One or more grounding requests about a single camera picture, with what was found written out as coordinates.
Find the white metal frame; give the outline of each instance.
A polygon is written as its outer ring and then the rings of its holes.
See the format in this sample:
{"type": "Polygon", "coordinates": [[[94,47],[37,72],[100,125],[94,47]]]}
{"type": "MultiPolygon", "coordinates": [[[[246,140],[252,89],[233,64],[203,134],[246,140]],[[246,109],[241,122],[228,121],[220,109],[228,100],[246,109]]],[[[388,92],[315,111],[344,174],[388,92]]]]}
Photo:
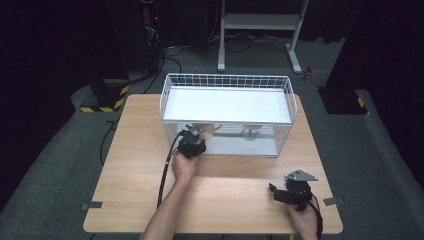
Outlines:
{"type": "Polygon", "coordinates": [[[205,154],[279,155],[297,116],[287,76],[168,74],[160,114],[171,144],[186,125],[221,125],[205,154]],[[255,141],[242,138],[245,125],[260,125],[255,141]]]}
{"type": "Polygon", "coordinates": [[[225,0],[222,0],[218,71],[225,71],[225,29],[264,29],[294,31],[291,43],[286,44],[286,49],[293,71],[297,74],[302,73],[294,48],[302,28],[308,3],[309,0],[303,0],[299,14],[226,14],[225,0]]]}

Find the black equipment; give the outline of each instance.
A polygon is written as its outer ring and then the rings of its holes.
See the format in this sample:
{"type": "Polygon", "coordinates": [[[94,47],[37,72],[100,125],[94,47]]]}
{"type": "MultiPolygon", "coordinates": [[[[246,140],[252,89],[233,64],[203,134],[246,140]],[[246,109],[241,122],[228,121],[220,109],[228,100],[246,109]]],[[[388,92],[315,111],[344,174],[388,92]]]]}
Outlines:
{"type": "Polygon", "coordinates": [[[316,199],[314,194],[311,192],[311,187],[308,184],[308,181],[317,181],[318,178],[302,171],[302,170],[296,170],[288,175],[286,175],[287,183],[285,190],[279,190],[277,187],[269,184],[269,190],[274,195],[274,200],[287,203],[290,205],[296,205],[297,211],[303,211],[306,208],[306,204],[309,204],[315,211],[317,216],[317,223],[318,223],[318,229],[317,229],[317,237],[318,239],[321,239],[323,225],[322,225],[322,216],[319,212],[319,206],[318,209],[310,202],[312,200],[312,197],[316,199]]]}
{"type": "Polygon", "coordinates": [[[128,85],[159,71],[165,39],[160,7],[156,1],[65,2],[66,14],[60,19],[67,19],[62,28],[68,32],[62,38],[71,51],[63,55],[74,55],[93,93],[83,100],[81,110],[117,111],[128,85]]]}
{"type": "Polygon", "coordinates": [[[183,138],[178,143],[178,151],[186,158],[196,157],[206,151],[205,140],[199,141],[200,129],[186,126],[187,130],[182,130],[183,138]]]}

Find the wire mesh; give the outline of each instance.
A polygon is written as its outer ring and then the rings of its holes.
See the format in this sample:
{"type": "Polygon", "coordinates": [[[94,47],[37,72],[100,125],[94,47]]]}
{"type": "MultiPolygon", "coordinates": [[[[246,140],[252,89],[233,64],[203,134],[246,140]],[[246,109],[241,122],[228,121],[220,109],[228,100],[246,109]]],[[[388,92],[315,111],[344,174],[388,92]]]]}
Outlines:
{"type": "MultiPolygon", "coordinates": [[[[222,75],[222,74],[168,74],[160,100],[160,113],[162,118],[167,106],[168,97],[172,87],[218,87],[218,88],[271,88],[282,89],[284,92],[287,108],[290,115],[291,125],[297,115],[297,105],[290,79],[287,76],[265,75],[222,75]]],[[[178,134],[180,123],[164,123],[168,140],[171,142],[178,134]]],[[[278,153],[290,132],[291,125],[271,126],[274,131],[275,145],[278,153]]]]}

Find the yellow and black tape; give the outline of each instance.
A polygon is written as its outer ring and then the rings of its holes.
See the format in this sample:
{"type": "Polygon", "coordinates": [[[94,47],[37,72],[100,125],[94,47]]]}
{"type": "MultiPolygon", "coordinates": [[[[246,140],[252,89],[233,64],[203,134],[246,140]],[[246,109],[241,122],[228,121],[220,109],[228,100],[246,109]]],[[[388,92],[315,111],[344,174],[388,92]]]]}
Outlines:
{"type": "Polygon", "coordinates": [[[128,86],[121,89],[119,96],[114,104],[110,106],[80,106],[82,112],[115,112],[118,111],[124,103],[125,95],[128,92],[128,86]]]}
{"type": "Polygon", "coordinates": [[[359,103],[359,106],[360,106],[361,108],[366,109],[366,108],[365,108],[365,102],[364,102],[364,100],[362,100],[362,98],[361,98],[361,97],[358,97],[358,103],[359,103]]]}

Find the black curtain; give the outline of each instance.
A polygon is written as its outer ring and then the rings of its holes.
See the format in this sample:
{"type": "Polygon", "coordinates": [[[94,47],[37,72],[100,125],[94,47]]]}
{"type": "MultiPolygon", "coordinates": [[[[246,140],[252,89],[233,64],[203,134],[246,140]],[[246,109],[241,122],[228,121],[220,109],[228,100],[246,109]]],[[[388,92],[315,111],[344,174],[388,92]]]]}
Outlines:
{"type": "MultiPolygon", "coordinates": [[[[422,9],[421,0],[365,1],[324,89],[338,96],[368,90],[400,155],[424,186],[422,9]]],[[[333,99],[326,107],[346,102],[333,99]]]]}
{"type": "Polygon", "coordinates": [[[67,42],[61,3],[0,2],[0,210],[75,112],[71,95],[88,84],[67,42]]]}
{"type": "Polygon", "coordinates": [[[299,39],[326,43],[347,38],[364,0],[310,0],[299,39]]]}

